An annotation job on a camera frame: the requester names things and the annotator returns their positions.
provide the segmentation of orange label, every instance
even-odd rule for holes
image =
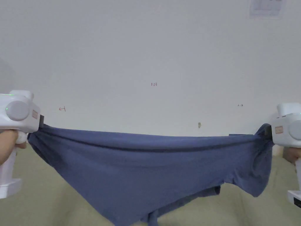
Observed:
[[[283,133],[283,126],[275,127],[275,133],[276,133],[276,134],[278,134],[278,133]]]
[[[38,112],[36,112],[35,110],[33,110],[33,117],[35,119],[38,119],[38,116],[39,116]]]

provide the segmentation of finger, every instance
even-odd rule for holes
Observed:
[[[301,148],[290,148],[289,151],[294,155],[296,158],[301,158]]]
[[[26,142],[22,143],[22,144],[16,144],[17,148],[21,148],[21,149],[25,149],[26,148]]]
[[[18,132],[15,130],[6,130],[0,133],[0,165],[2,165],[10,156],[14,149]]]

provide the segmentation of red marking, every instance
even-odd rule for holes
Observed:
[[[63,110],[63,109],[66,111],[65,106],[64,106],[64,108],[60,108],[60,111]]]
[[[33,114],[32,116],[35,118],[35,119],[38,119],[38,112],[36,112],[35,110],[33,110]]]

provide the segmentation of gripper handle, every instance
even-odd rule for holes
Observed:
[[[27,135],[18,131],[16,144],[26,142]],[[17,148],[14,148],[8,160],[0,166],[0,199],[17,193],[21,189],[22,180],[13,179],[14,163],[17,155]]]

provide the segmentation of blue cloth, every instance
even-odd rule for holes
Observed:
[[[255,135],[165,137],[53,128],[28,135],[35,152],[116,226],[157,217],[231,183],[265,189],[273,141]]]

